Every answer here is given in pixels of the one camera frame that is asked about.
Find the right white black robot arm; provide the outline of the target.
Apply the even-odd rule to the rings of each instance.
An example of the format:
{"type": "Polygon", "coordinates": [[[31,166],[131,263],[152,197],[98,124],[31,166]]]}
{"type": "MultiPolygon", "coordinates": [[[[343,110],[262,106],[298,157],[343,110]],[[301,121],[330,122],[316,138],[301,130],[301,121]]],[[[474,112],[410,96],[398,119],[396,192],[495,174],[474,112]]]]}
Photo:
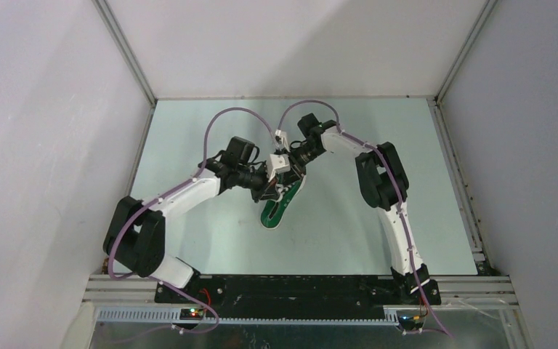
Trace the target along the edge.
{"type": "Polygon", "coordinates": [[[345,153],[354,159],[360,194],[379,216],[389,243],[394,295],[404,304],[430,305],[437,288],[419,254],[408,217],[409,181],[392,143],[371,145],[344,131],[337,120],[320,122],[309,113],[297,123],[304,140],[290,150],[304,167],[324,153],[345,153]]]}

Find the green canvas sneaker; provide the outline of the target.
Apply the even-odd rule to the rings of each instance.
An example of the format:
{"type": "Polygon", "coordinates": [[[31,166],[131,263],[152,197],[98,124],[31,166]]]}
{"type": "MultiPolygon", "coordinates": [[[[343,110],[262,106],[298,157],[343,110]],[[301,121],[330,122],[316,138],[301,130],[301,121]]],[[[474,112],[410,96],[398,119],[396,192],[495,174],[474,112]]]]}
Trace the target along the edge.
{"type": "Polygon", "coordinates": [[[307,175],[302,179],[287,185],[279,201],[267,201],[260,214],[261,225],[269,230],[276,229],[281,223],[287,208],[298,195],[306,183],[307,175]]]}

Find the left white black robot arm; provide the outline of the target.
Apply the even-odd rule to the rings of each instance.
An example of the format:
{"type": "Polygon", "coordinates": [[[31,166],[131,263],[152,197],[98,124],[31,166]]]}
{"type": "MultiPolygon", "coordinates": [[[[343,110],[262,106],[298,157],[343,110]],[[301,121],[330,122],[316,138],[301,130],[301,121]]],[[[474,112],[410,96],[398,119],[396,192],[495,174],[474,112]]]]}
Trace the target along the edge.
{"type": "Polygon", "coordinates": [[[251,191],[254,201],[279,197],[278,175],[289,169],[287,155],[271,154],[262,163],[250,159],[255,144],[232,137],[226,149],[202,161],[192,178],[148,201],[131,196],[116,206],[102,248],[109,263],[121,263],[134,275],[171,284],[182,302],[201,293],[196,269],[166,250],[168,224],[197,205],[234,187],[251,191]]]}

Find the white shoelace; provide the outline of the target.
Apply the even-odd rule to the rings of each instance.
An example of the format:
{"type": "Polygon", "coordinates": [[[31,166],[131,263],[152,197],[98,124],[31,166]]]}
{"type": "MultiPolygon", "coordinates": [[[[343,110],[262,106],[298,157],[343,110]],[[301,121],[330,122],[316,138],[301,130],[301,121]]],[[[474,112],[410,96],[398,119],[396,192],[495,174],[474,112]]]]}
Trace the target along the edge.
{"type": "Polygon", "coordinates": [[[279,193],[279,197],[277,201],[289,201],[291,200],[299,191],[302,185],[301,180],[296,180],[290,184],[277,184],[277,189],[279,193]]]}

